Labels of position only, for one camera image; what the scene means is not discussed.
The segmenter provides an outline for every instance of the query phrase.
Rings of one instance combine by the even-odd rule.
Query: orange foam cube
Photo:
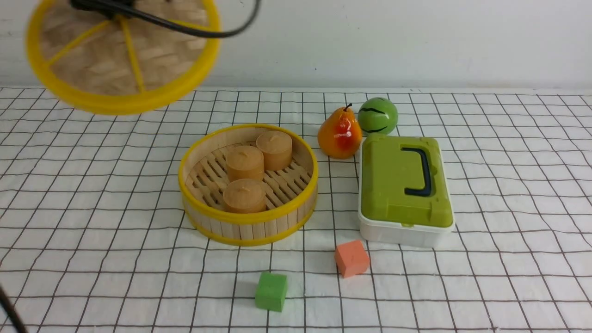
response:
[[[359,239],[338,245],[335,249],[335,262],[343,278],[362,274],[370,266],[370,258]]]

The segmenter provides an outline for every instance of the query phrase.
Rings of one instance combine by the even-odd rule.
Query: toy pear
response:
[[[331,158],[348,159],[360,148],[362,129],[351,106],[335,110],[318,130],[318,145]]]

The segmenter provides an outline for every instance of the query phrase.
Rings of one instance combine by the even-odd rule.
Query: cube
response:
[[[338,245],[335,249],[335,262],[343,278],[362,274],[370,266],[370,258],[359,239]]]
[[[255,293],[255,305],[259,309],[282,312],[287,292],[287,276],[263,272]]]

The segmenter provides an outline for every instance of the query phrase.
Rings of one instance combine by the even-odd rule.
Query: green foam cube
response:
[[[288,277],[263,272],[259,277],[259,285],[255,293],[255,305],[259,309],[282,312],[287,292]]]

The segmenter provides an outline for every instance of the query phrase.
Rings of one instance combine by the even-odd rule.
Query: bamboo steamer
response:
[[[274,130],[292,138],[292,163],[283,170],[265,171],[266,210],[225,212],[227,154],[236,146],[255,146],[261,134]],[[235,125],[209,134],[187,150],[179,167],[183,205],[193,226],[215,241],[238,246],[269,244],[302,227],[313,214],[317,183],[318,164],[310,146],[301,137],[267,124]]]
[[[187,27],[220,30],[213,0],[136,0],[143,12]],[[27,27],[33,72],[57,98],[100,114],[136,114],[189,94],[212,68],[219,39],[203,39],[135,18],[107,19],[40,0]]]

